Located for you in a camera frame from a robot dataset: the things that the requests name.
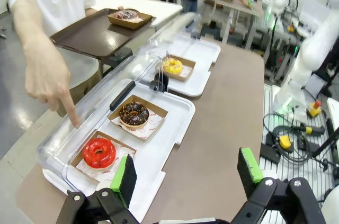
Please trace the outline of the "person's right hand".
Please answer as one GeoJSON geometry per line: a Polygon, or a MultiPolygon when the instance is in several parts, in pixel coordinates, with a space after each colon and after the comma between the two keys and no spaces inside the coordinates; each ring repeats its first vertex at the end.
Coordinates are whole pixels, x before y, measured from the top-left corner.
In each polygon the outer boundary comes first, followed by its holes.
{"type": "Polygon", "coordinates": [[[57,49],[28,48],[25,51],[25,88],[28,95],[48,104],[51,111],[57,111],[62,104],[72,125],[79,127],[79,117],[70,94],[70,72],[57,49]]]}

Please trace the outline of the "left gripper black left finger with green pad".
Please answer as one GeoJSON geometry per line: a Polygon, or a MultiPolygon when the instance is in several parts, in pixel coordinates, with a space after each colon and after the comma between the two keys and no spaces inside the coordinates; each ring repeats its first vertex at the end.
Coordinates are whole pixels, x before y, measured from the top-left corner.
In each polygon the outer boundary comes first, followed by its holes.
{"type": "Polygon", "coordinates": [[[133,159],[126,155],[108,187],[89,196],[68,190],[56,223],[138,223],[129,210],[136,181],[133,159]]]}

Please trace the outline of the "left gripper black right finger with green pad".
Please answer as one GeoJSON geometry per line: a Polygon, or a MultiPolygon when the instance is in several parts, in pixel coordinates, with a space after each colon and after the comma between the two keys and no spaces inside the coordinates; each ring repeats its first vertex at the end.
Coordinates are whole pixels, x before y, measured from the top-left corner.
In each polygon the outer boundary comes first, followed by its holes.
{"type": "Polygon", "coordinates": [[[250,148],[238,152],[237,170],[247,201],[231,223],[261,223],[268,211],[278,211],[285,223],[325,223],[317,199],[302,177],[288,182],[264,177],[250,148]]]}

